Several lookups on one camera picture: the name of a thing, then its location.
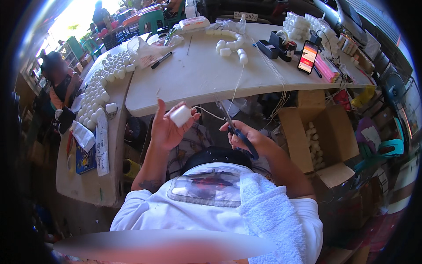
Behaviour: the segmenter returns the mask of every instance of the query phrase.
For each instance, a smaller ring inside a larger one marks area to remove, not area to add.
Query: phone screen
[[[317,57],[318,47],[309,41],[305,41],[302,56],[300,57],[298,68],[311,73],[315,58]]]

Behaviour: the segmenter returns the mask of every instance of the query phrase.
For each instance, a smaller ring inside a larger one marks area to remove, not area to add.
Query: black hair
[[[51,81],[49,74],[54,69],[62,67],[61,66],[62,56],[58,52],[50,52],[46,54],[45,50],[42,50],[40,57],[43,59],[43,64],[41,65],[41,71],[43,72],[45,78]]]

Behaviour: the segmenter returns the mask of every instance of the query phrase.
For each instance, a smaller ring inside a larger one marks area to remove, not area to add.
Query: black marker
[[[167,59],[168,57],[170,57],[170,55],[172,55],[172,52],[167,53],[166,55],[164,55],[164,57],[162,57],[161,59],[159,59],[156,63],[154,63],[153,66],[151,66],[151,69],[155,69],[158,67],[158,65],[160,65],[161,62],[163,62],[165,59]]]
[[[320,72],[319,72],[319,70],[315,67],[315,65],[314,65],[314,69],[315,69],[315,72],[318,74],[318,76],[319,76],[320,78],[322,78],[321,73],[320,73]]]

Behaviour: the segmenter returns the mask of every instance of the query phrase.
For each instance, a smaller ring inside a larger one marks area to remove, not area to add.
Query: black bag
[[[60,134],[66,133],[66,130],[72,125],[72,122],[76,118],[76,114],[72,112],[67,106],[63,107],[63,113],[59,116],[58,120],[60,122],[59,132]]]

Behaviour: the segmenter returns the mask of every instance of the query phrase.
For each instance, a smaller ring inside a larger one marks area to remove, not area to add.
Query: white shirt
[[[209,174],[204,176],[203,172],[217,174],[219,178],[209,184],[209,178],[206,178]],[[233,180],[241,172],[252,171],[231,163],[208,163],[166,182],[154,194],[148,190],[131,191],[114,217],[110,231],[194,229],[246,234],[243,218],[236,210],[240,203],[240,195],[236,192],[239,185]],[[302,221],[307,260],[313,264],[322,248],[318,204],[309,198],[290,201]]]

